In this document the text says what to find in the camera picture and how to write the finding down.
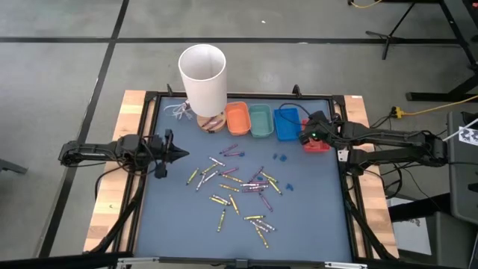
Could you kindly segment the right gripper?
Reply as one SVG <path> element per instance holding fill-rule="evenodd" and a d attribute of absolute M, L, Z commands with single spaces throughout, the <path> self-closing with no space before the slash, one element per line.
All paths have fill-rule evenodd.
<path fill-rule="evenodd" d="M 310 138 L 333 144 L 338 137 L 338 132 L 322 111 L 316 111 L 308 116 L 308 122 L 305 125 L 304 131 L 299 134 L 299 137 L 302 145 L 310 143 Z"/>

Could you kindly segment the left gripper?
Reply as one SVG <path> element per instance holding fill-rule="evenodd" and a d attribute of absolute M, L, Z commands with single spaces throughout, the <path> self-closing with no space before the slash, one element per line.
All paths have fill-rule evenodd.
<path fill-rule="evenodd" d="M 172 163 L 189 155 L 187 150 L 173 144 L 173 131 L 171 129 L 166 129 L 163 137 L 159 134 L 151 136 L 149 138 L 149 149 L 155 160 L 167 163 Z"/>

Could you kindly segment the red plastic basket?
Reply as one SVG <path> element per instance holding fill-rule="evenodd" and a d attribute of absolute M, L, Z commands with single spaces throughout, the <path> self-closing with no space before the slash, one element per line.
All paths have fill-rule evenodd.
<path fill-rule="evenodd" d="M 305 152 L 308 153 L 322 153 L 327 152 L 330 146 L 321 140 L 309 139 L 309 142 L 302 146 Z"/>

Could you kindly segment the blue plastic basket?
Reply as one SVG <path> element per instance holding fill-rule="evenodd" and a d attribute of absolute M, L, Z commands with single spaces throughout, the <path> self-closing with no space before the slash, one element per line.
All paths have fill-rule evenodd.
<path fill-rule="evenodd" d="M 297 140 L 298 133 L 301 131 L 298 110 L 296 108 L 281 108 L 275 109 L 273 114 L 278 140 Z"/>

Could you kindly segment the teal plastic bin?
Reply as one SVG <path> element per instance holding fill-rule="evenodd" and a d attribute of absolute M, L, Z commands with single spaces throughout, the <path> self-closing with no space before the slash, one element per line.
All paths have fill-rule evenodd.
<path fill-rule="evenodd" d="M 273 116 L 269 105 L 250 105 L 249 117 L 251 121 L 250 131 L 253 137 L 268 137 L 274 131 Z"/>

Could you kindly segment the orange plastic bin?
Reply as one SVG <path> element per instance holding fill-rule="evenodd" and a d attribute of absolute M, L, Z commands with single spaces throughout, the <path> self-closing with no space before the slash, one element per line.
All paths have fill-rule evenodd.
<path fill-rule="evenodd" d="M 249 132 L 251 121 L 245 102 L 229 102 L 225 112 L 228 130 L 232 135 L 240 136 Z"/>

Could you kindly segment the white shade table lamp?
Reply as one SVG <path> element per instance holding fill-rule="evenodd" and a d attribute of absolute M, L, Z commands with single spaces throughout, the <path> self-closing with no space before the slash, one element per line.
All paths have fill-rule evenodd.
<path fill-rule="evenodd" d="M 205 128 L 216 133 L 226 124 L 227 60 L 216 46 L 197 44 L 185 49 L 178 59 L 178 68 L 190 108 L 197 115 L 198 125 L 216 116 Z M 223 120 L 214 132 L 207 128 Z"/>

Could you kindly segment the blue-grey table mat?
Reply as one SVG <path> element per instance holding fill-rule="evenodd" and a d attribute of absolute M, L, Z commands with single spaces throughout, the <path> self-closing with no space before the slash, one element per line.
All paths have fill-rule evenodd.
<path fill-rule="evenodd" d="M 250 134 L 234 136 L 224 129 L 216 134 L 201 130 L 195 120 L 176 119 L 170 112 L 178 98 L 164 98 L 156 132 L 173 131 L 173 142 L 189 155 L 167 167 L 167 177 L 147 180 L 135 254 L 138 257 L 160 256 L 193 259 L 249 259 L 301 262 L 350 262 L 349 227 L 347 224 L 336 151 L 305 152 L 296 141 L 280 141 L 275 134 L 256 138 Z M 245 152 L 245 156 L 224 156 L 220 151 L 238 146 L 226 153 Z M 286 161 L 280 156 L 286 155 Z M 201 172 L 215 162 L 206 173 L 239 167 L 227 175 L 244 183 L 224 178 L 218 173 L 196 186 Z M 241 187 L 258 170 L 272 176 L 282 195 L 270 185 Z M 199 167 L 193 181 L 186 185 L 191 173 Z M 294 191 L 286 188 L 290 183 Z M 240 192 L 221 188 L 219 184 L 238 188 Z M 273 207 L 270 212 L 258 193 L 243 193 L 243 189 L 263 188 L 262 193 Z M 229 200 L 231 194 L 238 205 L 240 216 L 232 204 L 225 206 L 209 199 L 215 194 Z M 221 211 L 226 209 L 223 227 L 217 232 Z M 258 233 L 243 218 L 265 215 L 261 220 L 276 228 L 263 232 L 269 244 L 266 249 Z"/>

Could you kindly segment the black tripod stand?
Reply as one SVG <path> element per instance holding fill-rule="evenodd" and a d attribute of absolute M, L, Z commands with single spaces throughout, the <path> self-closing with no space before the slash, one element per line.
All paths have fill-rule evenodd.
<path fill-rule="evenodd" d="M 366 31 L 365 32 L 366 35 L 368 35 L 368 36 L 378 37 L 381 40 L 385 40 L 385 45 L 384 45 L 384 48 L 382 50 L 382 59 L 383 60 L 385 60 L 387 58 L 388 50 L 389 50 L 390 45 L 395 41 L 400 42 L 401 40 L 403 40 L 403 38 L 401 38 L 401 37 L 395 37 L 394 33 L 400 27 L 400 25 L 403 23 L 403 20 L 408 16 L 408 14 L 410 13 L 410 11 L 412 10 L 412 8 L 414 6 L 415 6 L 415 3 L 412 2 L 410 4 L 410 6 L 408 7 L 408 9 L 406 10 L 406 12 L 400 17 L 400 20 L 393 27 L 393 29 L 391 30 L 391 32 L 389 34 L 380 34 L 380 33 L 373 32 L 373 31 Z"/>

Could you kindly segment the white box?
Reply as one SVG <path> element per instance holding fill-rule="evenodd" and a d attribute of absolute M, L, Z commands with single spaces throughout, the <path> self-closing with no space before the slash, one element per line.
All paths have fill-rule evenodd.
<path fill-rule="evenodd" d="M 398 250 L 432 255 L 426 218 L 412 218 L 392 223 Z"/>

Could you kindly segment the grey cabinet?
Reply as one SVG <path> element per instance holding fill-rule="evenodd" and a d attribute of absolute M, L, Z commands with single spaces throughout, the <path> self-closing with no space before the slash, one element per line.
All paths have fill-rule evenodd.
<path fill-rule="evenodd" d="M 459 127 L 478 130 L 478 123 L 468 127 L 474 117 L 465 112 L 447 115 L 447 140 L 450 162 L 450 195 L 452 214 L 469 223 L 478 225 L 478 146 L 459 141 Z"/>

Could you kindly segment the black stand foot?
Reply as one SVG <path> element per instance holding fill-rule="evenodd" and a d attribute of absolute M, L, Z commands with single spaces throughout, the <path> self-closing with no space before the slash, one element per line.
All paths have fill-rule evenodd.
<path fill-rule="evenodd" d="M 18 174 L 26 174 L 28 169 L 0 158 L 0 172 L 1 171 L 11 171 Z"/>

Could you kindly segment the grey box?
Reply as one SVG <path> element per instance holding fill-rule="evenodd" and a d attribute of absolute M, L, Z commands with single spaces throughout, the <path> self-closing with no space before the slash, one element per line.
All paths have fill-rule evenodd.
<path fill-rule="evenodd" d="M 434 265 L 468 269 L 478 226 L 436 212 L 426 218 Z"/>

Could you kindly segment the silver bracket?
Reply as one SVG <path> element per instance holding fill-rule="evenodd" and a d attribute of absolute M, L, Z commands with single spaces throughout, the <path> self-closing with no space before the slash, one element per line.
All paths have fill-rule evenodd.
<path fill-rule="evenodd" d="M 150 264 L 150 263 L 158 263 L 158 257 L 128 257 L 128 258 L 120 258 L 117 259 L 117 267 L 120 269 L 126 269 L 128 266 L 132 265 L 143 265 L 143 264 Z"/>
<path fill-rule="evenodd" d="M 324 267 L 331 269 L 368 269 L 368 266 L 365 264 L 346 262 L 324 262 Z"/>

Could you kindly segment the black desk frame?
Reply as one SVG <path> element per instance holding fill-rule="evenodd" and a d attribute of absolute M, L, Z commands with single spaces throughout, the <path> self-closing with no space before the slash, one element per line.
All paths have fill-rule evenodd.
<path fill-rule="evenodd" d="M 408 101 L 416 102 L 478 102 L 478 93 L 474 95 L 470 94 L 470 91 L 478 87 L 478 56 L 475 58 L 472 54 L 468 42 L 459 30 L 459 26 L 453 18 L 450 9 L 445 4 L 445 1 L 438 0 L 438 3 L 456 37 L 456 40 L 458 41 L 458 44 L 465 53 L 468 62 L 470 63 L 470 68 L 474 74 L 447 93 L 408 92 L 406 93 L 406 99 Z"/>

